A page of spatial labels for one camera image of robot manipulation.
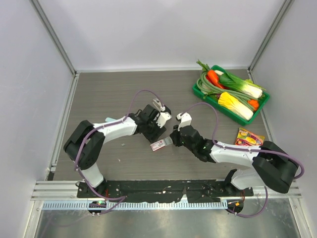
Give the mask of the red white staple box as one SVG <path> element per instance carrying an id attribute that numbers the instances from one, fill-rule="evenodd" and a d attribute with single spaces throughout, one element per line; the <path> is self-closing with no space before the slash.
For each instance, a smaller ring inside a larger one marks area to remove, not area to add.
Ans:
<path id="1" fill-rule="evenodd" d="M 164 139 L 161 139 L 157 142 L 154 142 L 150 145 L 152 151 L 157 151 L 163 147 L 166 147 L 168 145 L 172 144 L 172 139 L 170 137 L 166 137 Z"/>

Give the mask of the light blue stapler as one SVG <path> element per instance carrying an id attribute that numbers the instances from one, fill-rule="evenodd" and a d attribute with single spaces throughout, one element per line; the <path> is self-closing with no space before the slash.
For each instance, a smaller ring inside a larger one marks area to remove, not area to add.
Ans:
<path id="1" fill-rule="evenodd" d="M 113 118 L 106 118 L 105 119 L 105 122 L 108 123 L 108 122 L 113 122 L 113 121 L 116 121 L 116 119 L 113 119 Z"/>

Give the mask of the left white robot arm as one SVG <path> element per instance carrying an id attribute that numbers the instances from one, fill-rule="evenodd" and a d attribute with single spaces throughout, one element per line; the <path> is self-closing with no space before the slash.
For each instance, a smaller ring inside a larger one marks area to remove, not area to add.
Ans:
<path id="1" fill-rule="evenodd" d="M 64 144 L 63 150 L 89 184 L 88 192 L 99 198 L 106 192 L 106 179 L 97 165 L 103 145 L 135 134 L 144 135 L 150 143 L 156 142 L 166 131 L 165 124 L 171 115 L 171 110 L 166 106 L 157 110 L 148 104 L 143 110 L 111 122 L 92 124 L 83 120 Z"/>

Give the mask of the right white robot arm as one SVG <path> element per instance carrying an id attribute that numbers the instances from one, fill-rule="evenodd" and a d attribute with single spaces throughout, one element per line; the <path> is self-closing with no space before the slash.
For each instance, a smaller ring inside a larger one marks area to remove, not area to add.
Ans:
<path id="1" fill-rule="evenodd" d="M 184 146 L 202 162 L 231 163 L 245 170 L 231 170 L 223 182 L 226 194 L 257 186 L 266 186 L 278 193 L 288 193 L 293 180 L 304 174 L 304 167 L 271 141 L 261 146 L 239 146 L 205 139 L 192 126 L 174 126 L 170 134 L 176 147 Z"/>

